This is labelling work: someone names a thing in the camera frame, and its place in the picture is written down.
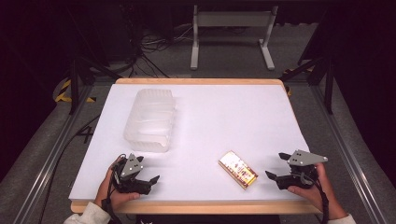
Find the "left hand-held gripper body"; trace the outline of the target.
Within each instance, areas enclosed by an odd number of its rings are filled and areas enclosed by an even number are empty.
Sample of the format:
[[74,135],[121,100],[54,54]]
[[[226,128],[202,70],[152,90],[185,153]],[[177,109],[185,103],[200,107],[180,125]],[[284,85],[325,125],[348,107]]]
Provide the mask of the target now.
[[148,181],[137,179],[137,175],[143,170],[141,162],[134,154],[128,158],[124,155],[112,166],[112,185],[120,193],[136,192],[148,195],[151,191]]

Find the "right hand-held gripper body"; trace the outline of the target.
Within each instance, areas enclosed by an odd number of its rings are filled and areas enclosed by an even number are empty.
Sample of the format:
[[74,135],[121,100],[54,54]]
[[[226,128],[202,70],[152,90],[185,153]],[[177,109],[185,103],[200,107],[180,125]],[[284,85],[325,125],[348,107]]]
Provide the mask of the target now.
[[310,189],[318,180],[315,164],[327,161],[328,158],[325,156],[297,149],[286,161],[290,166],[290,174],[278,176],[276,184],[280,189],[287,189],[290,186]]

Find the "gold foil packet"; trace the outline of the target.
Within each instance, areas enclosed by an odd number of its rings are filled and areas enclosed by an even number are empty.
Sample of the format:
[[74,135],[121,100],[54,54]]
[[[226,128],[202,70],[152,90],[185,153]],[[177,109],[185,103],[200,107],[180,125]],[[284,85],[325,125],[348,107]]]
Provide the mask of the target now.
[[258,174],[233,151],[226,152],[218,163],[242,189],[250,187],[258,178]]

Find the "person's right hand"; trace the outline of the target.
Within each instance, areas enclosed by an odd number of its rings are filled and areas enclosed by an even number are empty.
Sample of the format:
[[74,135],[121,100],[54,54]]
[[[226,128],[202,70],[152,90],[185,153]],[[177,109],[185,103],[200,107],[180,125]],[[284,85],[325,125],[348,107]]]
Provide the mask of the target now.
[[321,186],[321,189],[318,189],[317,187],[312,187],[311,189],[301,189],[296,186],[290,186],[288,187],[288,191],[307,199],[320,212],[324,212],[321,193],[325,193],[328,199],[329,220],[336,220],[347,217],[348,213],[344,210],[344,208],[335,197],[335,193],[333,191],[332,184],[327,177],[324,164],[317,163],[315,167],[318,172],[318,184]]

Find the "person's left hand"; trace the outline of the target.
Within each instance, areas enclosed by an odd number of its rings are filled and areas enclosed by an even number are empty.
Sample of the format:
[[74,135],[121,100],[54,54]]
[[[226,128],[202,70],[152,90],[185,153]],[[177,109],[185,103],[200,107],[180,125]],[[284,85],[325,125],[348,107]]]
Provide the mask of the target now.
[[[113,187],[111,186],[111,179],[112,177],[112,165],[110,165],[107,169],[106,175],[102,183],[100,184],[96,197],[93,201],[94,204],[97,206],[101,207],[102,206],[102,200],[107,198],[107,192],[109,190],[113,190]],[[131,193],[120,193],[117,190],[113,191],[110,195],[110,200],[111,200],[111,206],[113,209],[118,210],[122,205],[125,203],[136,200],[140,197],[140,195],[136,192],[131,192]]]

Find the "translucent plastic container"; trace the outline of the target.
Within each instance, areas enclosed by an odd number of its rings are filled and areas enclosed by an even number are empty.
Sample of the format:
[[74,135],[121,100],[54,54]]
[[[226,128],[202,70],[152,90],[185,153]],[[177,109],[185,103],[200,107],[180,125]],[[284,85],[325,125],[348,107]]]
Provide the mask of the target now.
[[140,90],[124,128],[124,139],[134,151],[166,152],[175,113],[176,100],[170,90]]

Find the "black floor tape mark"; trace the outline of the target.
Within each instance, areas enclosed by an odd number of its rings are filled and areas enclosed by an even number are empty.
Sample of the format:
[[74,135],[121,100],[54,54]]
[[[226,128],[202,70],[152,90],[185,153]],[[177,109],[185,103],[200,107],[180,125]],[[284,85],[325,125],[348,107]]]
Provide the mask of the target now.
[[83,143],[87,144],[90,137],[93,136],[92,126],[85,126],[77,132],[77,136],[83,137]]

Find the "yellow black striped tape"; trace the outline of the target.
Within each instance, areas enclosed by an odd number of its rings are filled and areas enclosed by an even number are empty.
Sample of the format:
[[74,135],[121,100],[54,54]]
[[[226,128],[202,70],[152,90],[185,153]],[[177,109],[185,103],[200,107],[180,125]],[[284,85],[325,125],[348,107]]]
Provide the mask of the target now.
[[[284,77],[286,75],[289,75],[290,73],[293,73],[294,70],[295,69],[286,69],[286,70],[284,70],[281,77]],[[313,71],[313,68],[306,68],[306,69],[302,70],[300,73],[310,74],[312,71]],[[292,95],[291,88],[289,86],[285,85],[285,90],[286,90],[286,93],[287,93],[288,96]]]
[[72,98],[66,95],[68,88],[71,86],[71,79],[67,78],[62,84],[58,95],[55,97],[55,102],[67,102],[71,103]]

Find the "white table sheet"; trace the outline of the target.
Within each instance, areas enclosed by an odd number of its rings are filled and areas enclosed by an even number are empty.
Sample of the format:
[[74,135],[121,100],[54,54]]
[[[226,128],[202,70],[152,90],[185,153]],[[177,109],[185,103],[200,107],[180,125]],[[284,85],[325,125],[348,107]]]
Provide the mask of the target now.
[[[301,200],[279,190],[265,171],[286,175],[279,152],[308,151],[290,100],[279,85],[114,84],[70,192],[72,201],[92,200],[109,165],[133,152],[123,132],[134,98],[143,89],[171,90],[176,98],[171,142],[164,153],[143,155],[137,178],[160,179],[140,202]],[[218,160],[233,151],[257,174],[246,190]]]

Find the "black metal stand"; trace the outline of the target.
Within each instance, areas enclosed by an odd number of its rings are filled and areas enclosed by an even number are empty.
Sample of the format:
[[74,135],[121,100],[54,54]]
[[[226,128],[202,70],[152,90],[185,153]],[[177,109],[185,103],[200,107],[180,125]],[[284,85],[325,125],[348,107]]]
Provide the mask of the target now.
[[289,70],[289,72],[285,71],[279,78],[281,81],[287,81],[308,68],[312,68],[312,72],[306,79],[306,82],[310,86],[317,86],[326,77],[324,105],[329,114],[332,113],[332,44],[336,34],[337,19],[334,18],[334,9],[329,7],[308,41],[298,61],[299,66],[293,70]]
[[78,83],[82,81],[84,85],[92,85],[95,81],[91,67],[114,80],[120,78],[120,75],[107,68],[109,63],[105,58],[105,52],[88,8],[84,5],[71,5],[66,8],[66,11],[76,31],[69,76],[72,100],[70,114],[74,115],[80,105]]

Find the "aluminium rail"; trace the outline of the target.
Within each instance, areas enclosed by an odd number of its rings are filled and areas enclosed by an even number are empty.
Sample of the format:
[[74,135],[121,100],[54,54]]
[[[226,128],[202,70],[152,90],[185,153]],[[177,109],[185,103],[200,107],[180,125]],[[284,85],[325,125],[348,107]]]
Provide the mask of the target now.
[[69,105],[57,104],[17,159],[11,171],[15,175],[11,183],[15,186],[14,202],[20,200],[21,204],[11,224],[26,224],[33,214],[91,91],[92,86],[81,87],[80,105],[74,115],[69,114]]
[[376,199],[375,195],[372,191],[370,184],[368,183],[367,177],[363,170],[361,169],[355,155],[353,154],[350,147],[344,141],[343,136],[341,135],[340,128],[336,119],[333,115],[331,115],[327,107],[324,105],[324,95],[321,93],[321,90],[318,86],[310,87],[313,95],[318,102],[318,105],[324,114],[325,119],[330,126],[332,131],[332,135],[335,141],[338,144],[339,154],[346,165],[348,173],[352,179],[352,182],[355,186],[355,189],[360,195],[361,201],[372,221],[373,224],[389,224],[388,220],[384,216],[381,211]]

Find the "white metal table frame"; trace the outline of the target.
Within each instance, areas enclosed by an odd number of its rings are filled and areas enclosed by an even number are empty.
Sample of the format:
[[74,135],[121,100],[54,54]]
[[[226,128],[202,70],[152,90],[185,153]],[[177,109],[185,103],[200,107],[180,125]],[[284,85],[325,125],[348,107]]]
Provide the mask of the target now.
[[194,6],[190,69],[198,69],[200,27],[264,27],[264,37],[259,40],[259,45],[267,69],[274,71],[275,64],[268,49],[268,43],[275,25],[277,11],[278,6],[264,11],[200,11],[198,6]]

